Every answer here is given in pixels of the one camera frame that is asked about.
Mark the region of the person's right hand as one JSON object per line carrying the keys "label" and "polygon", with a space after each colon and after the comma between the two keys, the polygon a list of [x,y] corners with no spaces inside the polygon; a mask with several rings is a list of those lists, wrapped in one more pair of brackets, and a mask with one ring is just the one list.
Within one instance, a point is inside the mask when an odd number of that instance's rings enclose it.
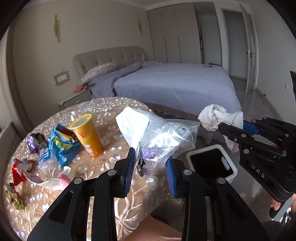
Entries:
{"label": "person's right hand", "polygon": [[277,202],[271,198],[269,216],[277,222],[287,222],[295,215],[295,194],[286,202]]}

